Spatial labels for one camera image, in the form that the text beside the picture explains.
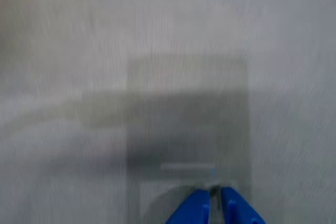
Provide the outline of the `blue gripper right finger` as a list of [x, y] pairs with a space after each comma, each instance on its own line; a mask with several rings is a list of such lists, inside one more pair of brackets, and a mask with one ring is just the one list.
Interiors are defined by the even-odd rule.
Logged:
[[225, 223], [232, 224], [261, 224], [263, 218], [254, 208], [233, 188], [220, 189], [223, 217]]

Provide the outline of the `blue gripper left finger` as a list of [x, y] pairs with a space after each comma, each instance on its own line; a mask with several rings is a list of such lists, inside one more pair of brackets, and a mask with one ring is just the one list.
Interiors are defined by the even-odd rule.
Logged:
[[209, 208], [209, 191], [194, 190], [171, 214], [166, 224], [208, 224]]

